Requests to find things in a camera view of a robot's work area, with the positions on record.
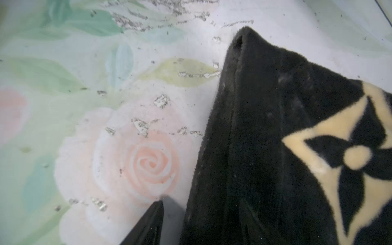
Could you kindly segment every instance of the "floral painted surface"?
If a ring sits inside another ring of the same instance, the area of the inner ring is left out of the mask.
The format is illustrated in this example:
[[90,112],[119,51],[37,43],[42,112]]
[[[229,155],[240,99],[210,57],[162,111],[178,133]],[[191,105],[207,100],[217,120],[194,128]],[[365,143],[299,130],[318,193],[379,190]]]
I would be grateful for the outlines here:
[[308,4],[2,1],[0,244],[118,245],[159,199],[161,244],[176,244],[224,56],[244,25],[390,91],[385,47],[365,34],[364,50],[331,43]]
[[28,115],[28,103],[23,95],[14,89],[0,89],[0,145],[22,129]]
[[190,186],[181,180],[192,178],[187,169],[200,141],[177,133],[184,125],[179,106],[156,106],[161,94],[87,112],[76,135],[64,140],[54,176],[64,198],[77,200],[60,222],[67,244],[78,244],[87,231],[119,244],[153,201],[170,195],[186,203]]

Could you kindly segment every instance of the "pink rose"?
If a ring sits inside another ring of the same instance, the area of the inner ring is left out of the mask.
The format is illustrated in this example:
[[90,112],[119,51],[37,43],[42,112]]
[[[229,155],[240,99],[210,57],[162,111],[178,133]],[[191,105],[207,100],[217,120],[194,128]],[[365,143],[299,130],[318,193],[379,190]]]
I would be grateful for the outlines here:
[[13,138],[28,117],[27,99],[14,89],[0,89],[0,145]]
[[175,101],[154,104],[161,94],[88,112],[64,140],[54,176],[78,201],[60,222],[64,243],[118,245],[153,201],[186,206],[201,137],[177,133],[191,119]]

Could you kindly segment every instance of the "plush texture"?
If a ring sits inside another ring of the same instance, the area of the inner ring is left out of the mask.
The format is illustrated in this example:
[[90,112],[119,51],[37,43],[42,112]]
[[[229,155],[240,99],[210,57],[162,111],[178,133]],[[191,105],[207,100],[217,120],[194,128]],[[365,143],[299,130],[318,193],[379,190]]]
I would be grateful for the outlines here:
[[392,244],[391,102],[371,84],[241,29],[226,55],[180,244],[243,244],[241,198],[292,245]]

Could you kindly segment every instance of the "yellow-green leaf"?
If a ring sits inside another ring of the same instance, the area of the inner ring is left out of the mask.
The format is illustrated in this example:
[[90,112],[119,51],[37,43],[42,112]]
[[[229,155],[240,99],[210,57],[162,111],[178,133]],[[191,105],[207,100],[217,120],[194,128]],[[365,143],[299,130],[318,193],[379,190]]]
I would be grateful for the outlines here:
[[155,70],[142,74],[140,79],[160,79],[179,87],[193,87],[219,75],[220,71],[198,60],[170,58],[160,63]]
[[37,58],[4,58],[18,82],[45,94],[73,93],[85,87],[56,61]]

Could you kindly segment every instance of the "paint chip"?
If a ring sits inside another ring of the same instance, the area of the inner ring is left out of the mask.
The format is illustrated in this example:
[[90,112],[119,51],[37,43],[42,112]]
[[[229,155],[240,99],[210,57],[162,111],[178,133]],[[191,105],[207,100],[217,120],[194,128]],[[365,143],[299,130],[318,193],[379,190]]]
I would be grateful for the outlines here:
[[131,121],[133,122],[133,124],[135,125],[135,127],[139,131],[139,133],[143,137],[147,138],[147,136],[148,136],[148,128],[150,127],[150,124],[146,123],[146,122],[144,122],[142,120],[139,120],[137,118],[132,119]]
[[215,41],[217,44],[219,44],[220,41],[221,41],[221,39],[220,39],[219,36],[214,36],[214,37],[212,38],[212,40]]
[[99,210],[100,210],[101,212],[105,212],[105,211],[107,210],[107,204],[104,203],[103,201],[100,201],[99,199],[95,199],[95,198],[92,198],[91,201],[92,201],[96,206],[98,206],[98,208],[99,208]]
[[154,105],[156,105],[159,108],[165,108],[165,106],[169,103],[170,99],[167,97],[167,95],[162,94],[156,100],[154,101]]
[[189,133],[194,137],[199,137],[203,135],[200,131],[190,131]]
[[106,130],[106,132],[107,132],[108,134],[111,134],[111,135],[114,135],[114,133],[116,132],[114,129],[111,129],[111,128],[109,128],[109,127],[106,127],[105,130]]
[[182,127],[179,130],[177,130],[177,133],[182,134],[182,135],[187,135],[187,127]]

